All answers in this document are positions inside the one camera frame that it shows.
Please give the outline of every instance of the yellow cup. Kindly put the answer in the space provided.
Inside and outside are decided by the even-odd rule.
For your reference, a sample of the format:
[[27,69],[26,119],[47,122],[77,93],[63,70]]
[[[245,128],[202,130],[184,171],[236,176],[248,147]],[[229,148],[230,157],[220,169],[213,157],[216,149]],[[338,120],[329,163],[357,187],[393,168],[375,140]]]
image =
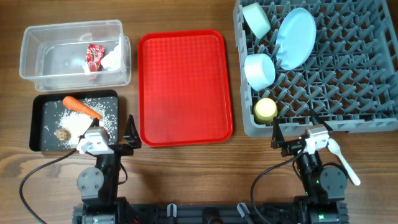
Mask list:
[[259,100],[254,106],[253,115],[257,124],[271,124],[274,117],[278,115],[276,103],[270,98]]

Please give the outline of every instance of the white tissue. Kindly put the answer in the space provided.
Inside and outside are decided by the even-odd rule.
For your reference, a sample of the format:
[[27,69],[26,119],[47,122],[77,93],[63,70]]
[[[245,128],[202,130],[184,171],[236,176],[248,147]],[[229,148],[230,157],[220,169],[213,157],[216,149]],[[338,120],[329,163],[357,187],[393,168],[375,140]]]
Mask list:
[[86,75],[89,75],[91,73],[90,69],[88,68],[87,62],[85,62],[83,64],[83,69],[84,69]]
[[121,45],[118,44],[113,51],[105,55],[101,64],[107,71],[114,71],[120,68],[121,60]]

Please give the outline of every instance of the black tray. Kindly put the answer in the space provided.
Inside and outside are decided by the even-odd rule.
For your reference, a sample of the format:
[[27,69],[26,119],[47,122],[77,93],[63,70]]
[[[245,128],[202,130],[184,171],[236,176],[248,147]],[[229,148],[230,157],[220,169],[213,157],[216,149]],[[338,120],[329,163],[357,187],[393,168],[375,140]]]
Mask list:
[[32,151],[62,151],[72,149],[60,144],[60,141],[57,139],[57,137],[53,135],[53,132],[56,129],[59,129],[56,122],[60,119],[61,113],[66,109],[62,105],[62,100],[66,96],[72,96],[78,100],[93,98],[93,100],[97,100],[99,103],[107,103],[105,101],[112,100],[112,102],[109,104],[109,107],[105,109],[106,114],[116,117],[114,132],[111,135],[111,140],[109,143],[116,144],[118,142],[119,99],[118,94],[114,90],[47,94],[39,95],[33,101],[32,123],[30,127],[29,140],[29,147]]

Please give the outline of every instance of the carrot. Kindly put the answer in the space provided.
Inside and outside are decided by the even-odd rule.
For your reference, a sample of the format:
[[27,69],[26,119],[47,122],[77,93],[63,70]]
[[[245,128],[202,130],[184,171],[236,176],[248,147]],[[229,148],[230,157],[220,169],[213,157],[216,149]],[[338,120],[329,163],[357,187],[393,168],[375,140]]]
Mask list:
[[87,114],[88,116],[91,116],[92,118],[98,118],[98,119],[102,118],[102,116],[99,113],[93,111],[91,108],[84,105],[82,102],[78,101],[77,99],[73,98],[72,96],[66,96],[63,99],[63,105],[66,108],[69,108],[71,110]]

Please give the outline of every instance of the red tray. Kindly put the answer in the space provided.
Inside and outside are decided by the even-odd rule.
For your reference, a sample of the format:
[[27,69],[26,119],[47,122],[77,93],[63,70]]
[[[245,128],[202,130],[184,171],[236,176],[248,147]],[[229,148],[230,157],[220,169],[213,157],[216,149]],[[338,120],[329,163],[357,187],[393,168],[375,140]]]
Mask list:
[[139,130],[152,147],[233,132],[224,38],[216,30],[147,34],[138,44]]

